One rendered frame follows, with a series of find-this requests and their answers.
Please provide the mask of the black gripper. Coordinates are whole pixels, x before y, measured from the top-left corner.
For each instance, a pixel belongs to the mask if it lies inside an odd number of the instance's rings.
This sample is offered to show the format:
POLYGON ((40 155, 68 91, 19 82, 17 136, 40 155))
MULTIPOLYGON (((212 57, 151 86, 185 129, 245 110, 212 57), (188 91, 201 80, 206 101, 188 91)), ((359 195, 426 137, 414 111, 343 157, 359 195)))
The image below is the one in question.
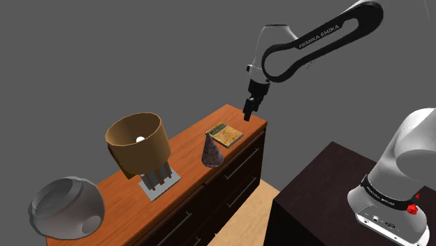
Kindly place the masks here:
POLYGON ((270 83, 259 83, 251 79, 249 81, 248 92, 250 97, 245 101, 242 112, 244 121, 250 121, 253 112, 257 112, 264 96, 268 93, 270 83))

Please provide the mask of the dark speckled cone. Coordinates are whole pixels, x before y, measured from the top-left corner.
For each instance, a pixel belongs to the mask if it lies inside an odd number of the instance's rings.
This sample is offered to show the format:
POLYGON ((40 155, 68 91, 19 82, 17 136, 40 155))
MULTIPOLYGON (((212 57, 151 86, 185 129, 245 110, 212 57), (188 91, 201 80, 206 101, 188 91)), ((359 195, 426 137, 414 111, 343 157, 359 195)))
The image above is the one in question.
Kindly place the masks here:
POLYGON ((224 155, 219 150, 209 133, 206 133, 205 135, 205 144, 201 161, 204 166, 209 168, 218 167, 224 162, 224 155))

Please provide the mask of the dark robot stand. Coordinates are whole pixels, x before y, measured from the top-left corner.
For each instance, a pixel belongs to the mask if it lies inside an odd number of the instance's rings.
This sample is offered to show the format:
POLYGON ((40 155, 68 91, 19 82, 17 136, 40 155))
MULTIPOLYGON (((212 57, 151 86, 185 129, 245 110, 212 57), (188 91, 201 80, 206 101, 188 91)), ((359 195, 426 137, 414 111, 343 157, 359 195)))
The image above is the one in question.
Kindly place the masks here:
POLYGON ((398 246, 361 225, 347 202, 374 165, 328 144, 273 199, 263 246, 398 246))

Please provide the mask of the brown shade table lamp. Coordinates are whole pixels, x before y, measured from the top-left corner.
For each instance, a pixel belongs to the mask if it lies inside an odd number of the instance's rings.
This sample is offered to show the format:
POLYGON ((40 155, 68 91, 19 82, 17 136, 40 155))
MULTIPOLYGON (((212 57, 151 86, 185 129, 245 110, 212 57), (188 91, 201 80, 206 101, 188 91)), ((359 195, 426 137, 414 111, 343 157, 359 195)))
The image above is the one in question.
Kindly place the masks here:
POLYGON ((154 201, 180 176, 170 167, 170 143, 160 116, 135 113, 116 121, 105 134, 108 151, 127 179, 139 176, 138 185, 154 201))

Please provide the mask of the grey round vase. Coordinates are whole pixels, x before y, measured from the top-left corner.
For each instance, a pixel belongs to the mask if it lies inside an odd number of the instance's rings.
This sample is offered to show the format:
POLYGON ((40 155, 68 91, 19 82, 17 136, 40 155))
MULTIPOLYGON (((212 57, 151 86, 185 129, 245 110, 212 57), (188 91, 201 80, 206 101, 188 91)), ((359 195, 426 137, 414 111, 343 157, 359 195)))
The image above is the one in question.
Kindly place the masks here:
POLYGON ((40 235, 57 240, 77 240, 95 232, 105 217, 98 187, 76 176, 47 184, 31 200, 29 223, 40 235))

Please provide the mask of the tan square book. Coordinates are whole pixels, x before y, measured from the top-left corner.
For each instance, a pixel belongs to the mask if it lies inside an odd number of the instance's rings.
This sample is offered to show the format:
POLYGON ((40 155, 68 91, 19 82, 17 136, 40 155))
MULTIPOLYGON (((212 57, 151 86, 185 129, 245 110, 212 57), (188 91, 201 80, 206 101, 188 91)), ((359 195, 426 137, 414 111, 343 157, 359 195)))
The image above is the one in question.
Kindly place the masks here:
POLYGON ((234 129, 223 122, 216 124, 211 129, 207 130, 205 134, 209 134, 213 140, 226 148, 230 148, 244 136, 241 131, 234 129))

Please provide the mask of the brown wooden chest of drawers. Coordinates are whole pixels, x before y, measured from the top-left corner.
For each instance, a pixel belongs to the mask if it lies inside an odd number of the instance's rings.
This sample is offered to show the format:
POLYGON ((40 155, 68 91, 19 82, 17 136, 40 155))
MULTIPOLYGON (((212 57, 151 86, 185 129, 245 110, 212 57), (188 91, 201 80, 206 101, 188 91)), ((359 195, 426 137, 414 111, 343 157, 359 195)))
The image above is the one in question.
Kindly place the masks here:
POLYGON ((168 163, 181 177, 169 190, 151 201, 138 184, 139 176, 127 179, 123 172, 117 171, 97 185, 106 208, 99 229, 78 240, 48 238, 47 246, 136 246, 148 231, 217 172, 216 168, 205 167, 201 157, 206 131, 219 122, 243 133, 232 147, 219 148, 226 161, 268 125, 267 120, 256 115, 245 121, 240 109, 229 104, 222 106, 169 140, 168 163))

